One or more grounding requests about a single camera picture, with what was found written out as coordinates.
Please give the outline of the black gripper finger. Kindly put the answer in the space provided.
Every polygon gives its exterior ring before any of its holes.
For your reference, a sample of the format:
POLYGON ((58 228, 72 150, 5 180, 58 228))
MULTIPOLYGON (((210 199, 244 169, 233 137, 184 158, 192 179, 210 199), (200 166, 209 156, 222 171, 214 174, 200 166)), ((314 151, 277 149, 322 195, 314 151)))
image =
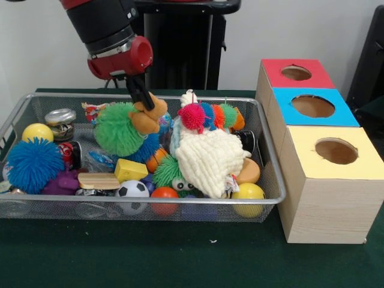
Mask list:
POLYGON ((140 76, 133 76, 133 102, 142 102, 147 110, 152 110, 155 107, 149 91, 146 89, 145 83, 140 76))
POLYGON ((125 79, 126 88, 134 103, 141 101, 142 86, 140 81, 139 76, 127 76, 125 79))

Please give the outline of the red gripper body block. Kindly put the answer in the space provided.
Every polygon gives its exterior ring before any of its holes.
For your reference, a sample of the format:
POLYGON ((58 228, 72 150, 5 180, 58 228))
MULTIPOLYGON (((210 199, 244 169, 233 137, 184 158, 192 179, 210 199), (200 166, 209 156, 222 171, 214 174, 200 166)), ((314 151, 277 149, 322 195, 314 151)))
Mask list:
POLYGON ((153 49, 147 38, 134 36, 125 44, 112 50, 88 57, 92 74, 102 80, 121 75, 143 74, 153 63, 153 49))

